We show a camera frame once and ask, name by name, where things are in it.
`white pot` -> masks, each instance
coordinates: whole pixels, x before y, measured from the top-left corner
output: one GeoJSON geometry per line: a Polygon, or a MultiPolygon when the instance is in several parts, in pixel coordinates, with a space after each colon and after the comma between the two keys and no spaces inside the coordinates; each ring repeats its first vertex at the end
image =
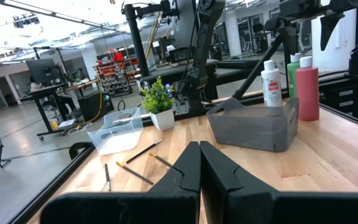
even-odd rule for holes
{"type": "Polygon", "coordinates": [[[150,113],[150,117],[152,118],[154,126],[160,131],[173,128],[173,125],[175,124],[172,109],[161,112],[159,114],[150,113]]]}

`clear plastic container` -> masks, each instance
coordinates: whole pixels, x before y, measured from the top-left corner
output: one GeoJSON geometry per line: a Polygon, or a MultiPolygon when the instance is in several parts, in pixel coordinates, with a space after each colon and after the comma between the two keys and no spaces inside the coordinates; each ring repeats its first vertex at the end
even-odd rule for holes
{"type": "Polygon", "coordinates": [[[283,152],[298,133],[297,98],[282,107],[243,106],[231,98],[206,114],[220,144],[283,152]]]}
{"type": "Polygon", "coordinates": [[[121,152],[134,148],[143,132],[140,109],[118,111],[104,116],[104,125],[88,132],[99,155],[121,152]]]}

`green plant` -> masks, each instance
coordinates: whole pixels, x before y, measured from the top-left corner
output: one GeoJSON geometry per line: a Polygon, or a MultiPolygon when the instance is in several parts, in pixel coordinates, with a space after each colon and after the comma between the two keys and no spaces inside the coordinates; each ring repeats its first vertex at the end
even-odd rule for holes
{"type": "Polygon", "coordinates": [[[146,110],[150,113],[158,114],[166,110],[172,109],[174,98],[170,98],[173,87],[166,87],[162,84],[161,77],[153,83],[150,90],[142,89],[145,98],[142,102],[146,110]]]}

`red bottle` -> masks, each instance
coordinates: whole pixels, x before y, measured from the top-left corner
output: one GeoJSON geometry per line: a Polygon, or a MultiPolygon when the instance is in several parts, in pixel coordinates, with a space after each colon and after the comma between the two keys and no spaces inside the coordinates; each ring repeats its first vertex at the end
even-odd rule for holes
{"type": "Polygon", "coordinates": [[[299,99],[299,120],[316,121],[320,116],[318,67],[313,66],[312,57],[300,59],[296,70],[296,94],[299,99]]]}

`concrete floor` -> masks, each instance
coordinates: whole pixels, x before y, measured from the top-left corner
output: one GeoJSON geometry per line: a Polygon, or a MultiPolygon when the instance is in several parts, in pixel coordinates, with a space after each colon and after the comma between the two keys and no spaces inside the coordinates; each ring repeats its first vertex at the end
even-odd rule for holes
{"type": "MultiPolygon", "coordinates": [[[[280,65],[283,55],[274,56],[280,71],[285,71],[280,65]]],[[[219,97],[231,96],[244,81],[228,83],[217,87],[219,97]]],[[[285,76],[282,75],[282,86],[285,76]]],[[[261,80],[257,78],[249,91],[261,90],[261,80]]],[[[136,107],[142,97],[135,90],[133,94],[113,98],[117,111],[117,103],[123,99],[126,108],[136,107]]],[[[87,131],[95,131],[102,121],[93,123],[87,131]]],[[[40,141],[36,133],[46,131],[46,127],[35,103],[0,110],[0,137],[5,145],[2,158],[25,156],[35,152],[51,151],[56,148],[71,146],[75,142],[90,141],[86,131],[71,136],[52,134],[40,141]]],[[[59,172],[70,163],[68,150],[53,151],[36,156],[14,159],[4,169],[0,168],[0,223],[6,223],[37,193],[39,193],[59,172]]]]}

